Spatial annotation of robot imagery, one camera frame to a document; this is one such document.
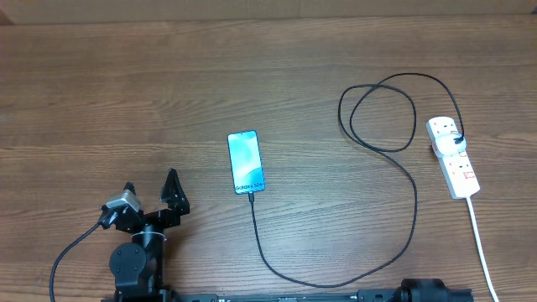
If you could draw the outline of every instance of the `phone screen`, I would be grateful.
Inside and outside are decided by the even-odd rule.
[[[265,190],[258,134],[255,131],[229,134],[227,143],[232,162],[235,193]]]

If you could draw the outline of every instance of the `black cable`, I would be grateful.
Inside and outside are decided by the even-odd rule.
[[[49,281],[49,295],[50,295],[50,302],[55,302],[56,299],[54,297],[54,276],[56,274],[56,269],[58,268],[58,264],[60,264],[61,259],[71,250],[75,245],[77,245],[79,242],[84,240],[84,238],[88,237],[93,231],[95,231],[99,226],[101,225],[100,222],[96,223],[95,226],[92,226],[91,229],[89,229],[87,232],[85,232],[82,236],[78,237],[72,244],[70,244],[68,247],[65,248],[63,252],[58,256],[56,261],[54,262],[54,266],[52,267],[52,271],[50,272],[50,281]]]
[[[294,282],[296,284],[302,284],[302,285],[310,286],[310,287],[314,287],[314,288],[320,288],[320,289],[338,288],[338,287],[341,287],[341,286],[351,284],[351,283],[353,283],[353,282],[355,282],[355,281],[357,281],[357,280],[359,280],[359,279],[361,279],[363,277],[366,277],[366,276],[368,276],[368,275],[370,275],[372,273],[375,273],[375,272],[387,267],[389,264],[395,262],[395,260],[397,260],[399,257],[401,257],[401,255],[403,255],[404,252],[409,247],[410,242],[412,241],[412,236],[414,235],[414,230],[415,230],[415,226],[416,226],[416,217],[418,215],[418,189],[416,187],[416,182],[414,181],[414,178],[412,177],[412,175],[410,175],[409,171],[407,171],[405,168],[403,168],[403,166],[401,164],[399,164],[395,159],[392,159],[391,157],[389,157],[384,152],[386,152],[386,153],[399,152],[399,151],[405,150],[406,148],[408,148],[410,146],[410,144],[412,143],[412,140],[414,139],[414,136],[416,134],[416,107],[415,107],[414,101],[412,100],[412,98],[408,94],[406,94],[406,92],[400,90],[399,88],[382,84],[386,80],[389,80],[389,79],[391,79],[391,78],[393,78],[395,76],[425,76],[425,77],[428,77],[428,78],[430,78],[432,80],[435,80],[438,83],[440,83],[442,85],[442,87],[444,87],[444,89],[446,89],[446,91],[449,94],[451,100],[453,101],[453,105],[455,105],[456,113],[457,113],[457,115],[459,117],[459,122],[461,124],[461,136],[456,139],[456,143],[460,143],[462,141],[462,139],[464,138],[464,126],[462,125],[462,117],[461,117],[461,113],[459,111],[459,107],[456,104],[455,97],[453,96],[451,91],[447,88],[447,86],[444,85],[444,83],[442,83],[442,81],[436,79],[432,75],[426,75],[426,74],[420,74],[420,73],[409,73],[409,72],[407,72],[407,73],[399,73],[399,74],[391,75],[391,76],[385,78],[384,80],[380,81],[377,84],[362,84],[362,85],[350,86],[341,94],[341,98],[340,98],[339,104],[337,106],[337,121],[339,122],[339,124],[341,126],[341,130],[343,130],[343,132],[353,142],[355,142],[355,143],[357,143],[357,144],[359,144],[359,145],[361,145],[361,146],[373,151],[376,154],[380,154],[380,155],[384,156],[384,158],[389,160],[392,164],[394,164],[401,171],[403,171],[407,175],[407,177],[409,178],[410,182],[412,183],[412,187],[414,189],[414,217],[412,219],[412,227],[410,228],[409,239],[407,240],[407,242],[404,245],[403,249],[401,249],[401,251],[397,255],[395,255],[395,257],[393,257],[392,259],[390,259],[386,263],[384,263],[384,264],[382,264],[382,265],[380,265],[380,266],[378,266],[378,267],[376,267],[374,269],[371,269],[371,270],[367,271],[366,273],[363,273],[363,274],[361,274],[361,275],[359,275],[359,276],[357,276],[355,278],[352,278],[352,279],[350,279],[348,281],[345,281],[343,283],[332,284],[332,285],[319,285],[319,284],[311,284],[311,283],[307,283],[307,282],[304,282],[304,281],[299,281],[297,279],[292,279],[291,277],[287,277],[287,276],[277,272],[274,268],[272,268],[270,266],[270,264],[267,262],[267,259],[265,259],[265,256],[263,255],[263,249],[261,248],[261,242],[259,241],[258,225],[257,225],[257,222],[255,220],[255,210],[253,209],[253,193],[248,193],[248,197],[249,197],[249,200],[250,200],[250,205],[252,206],[253,230],[255,232],[256,241],[258,242],[259,254],[261,255],[261,259],[263,260],[263,262],[265,263],[267,268],[271,272],[273,272],[275,275],[277,275],[278,277],[280,277],[282,279],[285,279],[285,280],[288,280],[290,282]],[[345,126],[343,125],[343,121],[341,120],[341,104],[343,103],[343,98],[345,97],[347,92],[349,92],[352,89],[356,89],[356,88],[360,88],[360,87],[371,87],[371,88],[360,98],[360,100],[358,101],[356,106],[352,109],[351,117],[349,119],[349,128],[351,129],[351,132],[352,132],[352,135],[351,135],[345,129]],[[378,148],[378,147],[372,146],[371,144],[364,142],[356,134],[356,132],[354,131],[354,127],[352,125],[352,117],[354,116],[354,113],[356,112],[356,110],[357,110],[358,106],[360,105],[360,103],[366,98],[366,96],[368,96],[371,92],[377,90],[378,88],[384,88],[384,89],[389,89],[389,90],[392,90],[392,91],[396,91],[396,92],[404,95],[409,100],[410,104],[412,105],[412,111],[413,111],[413,114],[414,114],[414,126],[412,128],[412,134],[410,135],[409,141],[401,148],[388,149],[388,148]]]

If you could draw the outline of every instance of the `wooden table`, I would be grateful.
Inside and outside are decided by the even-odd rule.
[[[47,301],[55,258],[128,180],[146,211],[177,168],[191,213],[167,231],[166,281],[181,293],[314,293],[261,262],[248,198],[235,195],[227,135],[256,129],[268,188],[260,237],[282,273],[333,284],[395,255],[409,234],[406,177],[346,139],[337,100],[396,72],[455,93],[482,189],[473,198],[501,300],[537,295],[537,18],[345,18],[0,28],[0,300]],[[414,239],[396,263],[332,291],[440,278],[489,301],[467,206],[452,200],[425,123],[455,117],[435,82],[389,84],[415,100],[418,131],[394,157],[415,177]],[[344,106],[346,117],[360,92]],[[368,142],[401,146],[409,103],[371,95],[356,117]],[[58,301],[113,293],[98,230],[60,264]]]

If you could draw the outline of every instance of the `power strip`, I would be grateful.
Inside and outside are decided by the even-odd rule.
[[[448,134],[459,133],[455,121],[451,117],[431,118],[425,127],[436,154],[438,152],[436,139]],[[467,198],[479,191],[476,173],[473,171],[466,150],[439,157],[438,160],[453,199]]]

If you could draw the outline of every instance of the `electrical socket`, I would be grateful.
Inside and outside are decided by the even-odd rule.
[[[436,138],[439,136],[459,133],[455,121],[451,117],[431,118],[425,127],[429,133],[433,149]],[[453,199],[466,198],[480,190],[466,150],[453,154],[451,157],[439,157],[438,160]]]

